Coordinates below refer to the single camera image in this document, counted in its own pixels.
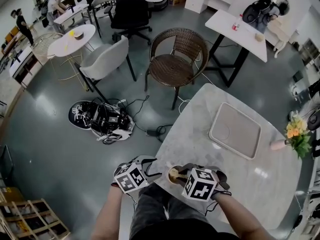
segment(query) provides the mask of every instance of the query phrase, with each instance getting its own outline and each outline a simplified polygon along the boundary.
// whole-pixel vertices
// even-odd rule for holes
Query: brown wicker chair
[[[165,39],[175,37],[171,54],[161,54],[156,56],[158,45]],[[180,52],[186,55],[190,61],[175,55]],[[202,63],[194,73],[193,64],[199,53],[202,53]],[[187,28],[172,28],[160,33],[152,42],[150,48],[150,65],[145,73],[145,87],[148,88],[148,75],[150,74],[159,83],[174,87],[175,95],[172,103],[172,110],[175,109],[176,101],[181,86],[190,82],[194,83],[205,69],[209,59],[209,50],[205,40],[196,32]]]

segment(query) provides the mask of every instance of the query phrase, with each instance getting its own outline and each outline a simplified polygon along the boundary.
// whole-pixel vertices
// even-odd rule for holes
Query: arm
[[[65,13],[65,10],[63,10],[57,3],[55,3],[53,7],[56,8],[61,14]]]
[[[66,7],[61,1],[59,2],[59,6],[60,6],[62,9],[64,9],[64,10],[67,9],[67,7]]]
[[[118,240],[122,196],[119,187],[110,187],[107,200],[96,219],[91,240]]]
[[[260,222],[242,204],[227,194],[217,193],[214,199],[220,205],[230,226],[242,240],[274,240]]]

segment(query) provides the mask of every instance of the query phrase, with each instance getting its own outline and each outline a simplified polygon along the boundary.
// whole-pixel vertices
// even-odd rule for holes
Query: white armchair
[[[129,40],[122,35],[119,42],[116,42],[115,44],[103,44],[91,52],[84,58],[81,65],[74,63],[86,84],[89,87],[93,87],[106,103],[108,103],[107,99],[96,87],[96,84],[118,68],[125,59],[128,63],[133,80],[135,82],[137,81],[128,52]]]

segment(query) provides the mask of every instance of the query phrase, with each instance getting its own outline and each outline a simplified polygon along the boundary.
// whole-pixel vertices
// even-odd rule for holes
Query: wooden crate
[[[0,203],[0,224],[12,240],[25,237],[63,240],[70,231],[44,199]]]
[[[0,203],[23,201],[25,199],[17,187],[0,187]]]

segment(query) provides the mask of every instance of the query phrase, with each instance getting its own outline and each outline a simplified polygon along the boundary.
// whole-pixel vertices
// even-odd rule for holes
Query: gray floor
[[[166,29],[185,27],[214,42],[218,34],[205,27],[205,22],[213,13],[206,10],[197,14],[181,6],[168,7],[153,14],[150,20],[153,32],[145,33],[154,38]],[[111,43],[113,30],[110,23],[106,19],[99,22],[103,42]],[[90,43],[94,47],[101,44],[97,33]],[[233,43],[230,40],[222,42],[222,45],[228,44]],[[129,45],[129,56],[137,82],[132,80],[129,68],[124,63],[119,70],[99,82],[98,87],[107,98],[127,99],[129,102],[150,95],[141,113],[136,116],[141,128],[155,129],[160,125],[174,123],[179,115],[178,108],[170,110],[174,90],[150,78],[149,89],[147,93],[144,92],[144,74],[149,64],[147,42],[134,36]],[[233,60],[239,49],[235,46],[220,48],[218,54],[222,61]],[[171,49],[166,45],[161,51],[169,53]],[[279,131],[283,131],[288,111],[297,106],[290,94],[289,84],[292,76],[304,66],[299,54],[290,45],[280,53],[278,59],[273,58],[270,48],[267,53],[267,63],[249,54],[228,89],[216,73],[205,74],[219,88],[249,105]],[[59,67],[59,63],[63,61],[63,58],[55,58],[53,61],[60,78],[73,73],[67,63]],[[195,85],[181,88],[180,96],[183,99],[192,98],[207,82],[200,76]],[[58,82],[51,65],[47,63],[16,105],[4,138],[4,143],[9,146],[14,159],[14,182],[26,198],[45,198],[77,240],[89,238],[95,218],[106,201],[115,167],[137,155],[155,156],[161,145],[156,138],[146,136],[137,128],[128,140],[103,145],[96,141],[90,131],[72,126],[68,121],[71,105],[79,100],[92,100],[96,95],[85,92],[76,78]],[[138,101],[130,106],[131,114],[137,112],[140,106],[141,102]],[[298,190],[307,190],[312,165],[312,159],[303,160]],[[288,236],[300,212],[294,196],[288,202],[292,204],[286,217],[280,227],[272,232],[278,239]],[[133,214],[132,204],[130,198],[124,198],[120,239],[128,239]]]

